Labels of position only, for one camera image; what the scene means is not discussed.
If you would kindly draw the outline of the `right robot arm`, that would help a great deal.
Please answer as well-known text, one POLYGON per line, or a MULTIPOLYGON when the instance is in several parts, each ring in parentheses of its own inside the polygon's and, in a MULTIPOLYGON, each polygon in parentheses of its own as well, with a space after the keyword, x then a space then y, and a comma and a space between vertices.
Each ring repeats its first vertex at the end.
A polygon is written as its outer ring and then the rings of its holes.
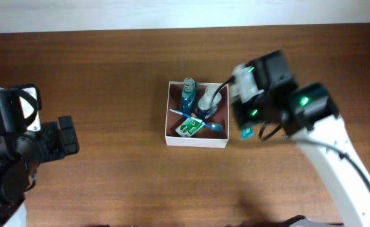
POLYGON ((266 141, 279 130, 306 155, 344 226, 370 226, 370 174, 327 88, 298 84, 282 51, 236 66, 232 108, 241 129, 261 124, 266 141))

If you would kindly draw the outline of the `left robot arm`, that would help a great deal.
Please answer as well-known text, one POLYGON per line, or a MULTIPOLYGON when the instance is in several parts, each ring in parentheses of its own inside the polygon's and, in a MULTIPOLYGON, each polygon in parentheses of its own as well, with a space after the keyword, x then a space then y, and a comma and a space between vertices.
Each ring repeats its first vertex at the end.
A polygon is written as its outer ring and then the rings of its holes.
POLYGON ((0 87, 0 226, 26 226, 25 194, 38 167, 80 150, 71 116, 42 123, 41 109, 34 84, 0 87))

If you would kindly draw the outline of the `green toothpaste tube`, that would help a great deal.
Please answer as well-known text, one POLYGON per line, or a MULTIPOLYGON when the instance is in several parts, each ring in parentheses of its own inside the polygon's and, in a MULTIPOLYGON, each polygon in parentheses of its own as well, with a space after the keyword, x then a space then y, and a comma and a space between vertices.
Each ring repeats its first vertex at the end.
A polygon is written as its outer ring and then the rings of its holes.
POLYGON ((241 139, 247 140, 254 136, 254 125, 248 125, 241 129, 241 139))

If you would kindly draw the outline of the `clear soap pump bottle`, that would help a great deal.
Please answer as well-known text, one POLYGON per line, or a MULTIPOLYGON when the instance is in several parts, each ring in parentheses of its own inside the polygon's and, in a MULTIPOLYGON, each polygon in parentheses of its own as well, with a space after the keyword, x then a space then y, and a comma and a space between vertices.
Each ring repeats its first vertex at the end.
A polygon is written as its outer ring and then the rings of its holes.
POLYGON ((205 93, 198 101, 198 113, 197 116, 200 119, 208 119, 212 117, 218 110, 218 105, 222 99, 222 95, 215 92, 219 88, 219 85, 210 85, 205 89, 205 93))

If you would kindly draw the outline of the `blue white toothbrush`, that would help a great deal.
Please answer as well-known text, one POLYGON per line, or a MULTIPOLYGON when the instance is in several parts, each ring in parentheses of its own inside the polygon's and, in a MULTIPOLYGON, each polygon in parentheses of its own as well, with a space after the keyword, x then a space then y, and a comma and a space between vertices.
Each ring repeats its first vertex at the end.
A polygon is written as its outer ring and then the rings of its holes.
POLYGON ((197 117, 192 117, 191 115, 188 115, 188 114, 186 114, 186 113, 183 113, 183 112, 180 112, 180 111, 178 111, 178 110, 174 110, 174 109, 169 109, 169 111, 170 112, 173 112, 173 113, 175 113, 175 114, 178 114, 178 115, 182 115, 183 117, 187 117, 187 118, 189 118, 189 119, 192 119, 192 120, 194 120, 194 121, 196 121, 196 122, 198 122, 198 123, 201 123, 204 127, 207 127, 207 128, 209 128, 209 129, 211 129, 211 130, 213 130, 213 131, 218 131, 218 132, 221 132, 222 131, 222 129, 223 129, 223 126, 222 125, 220 125, 220 124, 218 124, 218 123, 211 123, 211 124, 207 124, 206 122, 204 122, 203 120, 201 120, 201 119, 199 119, 199 118, 197 118, 197 117))

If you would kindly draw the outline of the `green soap bar box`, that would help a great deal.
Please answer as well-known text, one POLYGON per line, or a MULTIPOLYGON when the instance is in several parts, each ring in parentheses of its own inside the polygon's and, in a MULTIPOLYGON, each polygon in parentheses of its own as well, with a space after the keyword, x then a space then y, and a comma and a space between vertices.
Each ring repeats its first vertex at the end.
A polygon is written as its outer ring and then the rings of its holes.
POLYGON ((175 129, 175 132, 181 137, 193 137, 202 128, 202 123, 186 117, 186 119, 175 129))

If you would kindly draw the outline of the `teal mouthwash bottle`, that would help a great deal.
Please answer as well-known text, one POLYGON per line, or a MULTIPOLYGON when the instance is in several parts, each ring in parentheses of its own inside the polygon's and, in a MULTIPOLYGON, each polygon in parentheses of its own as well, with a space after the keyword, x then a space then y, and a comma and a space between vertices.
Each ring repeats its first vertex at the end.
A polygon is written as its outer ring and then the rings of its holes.
POLYGON ((181 93, 181 110, 185 114, 191 114, 194 110, 197 91, 197 82, 192 78, 186 78, 183 81, 181 93))

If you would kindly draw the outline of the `blue disposable razor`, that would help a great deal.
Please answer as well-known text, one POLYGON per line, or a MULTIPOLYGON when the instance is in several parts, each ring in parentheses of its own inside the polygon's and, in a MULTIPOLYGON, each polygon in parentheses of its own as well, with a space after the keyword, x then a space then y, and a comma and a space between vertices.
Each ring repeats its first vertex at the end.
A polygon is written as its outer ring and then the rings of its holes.
POLYGON ((284 135, 283 135, 283 138, 284 138, 284 139, 290 139, 291 137, 292 137, 292 135, 288 135, 288 134, 284 134, 284 135))

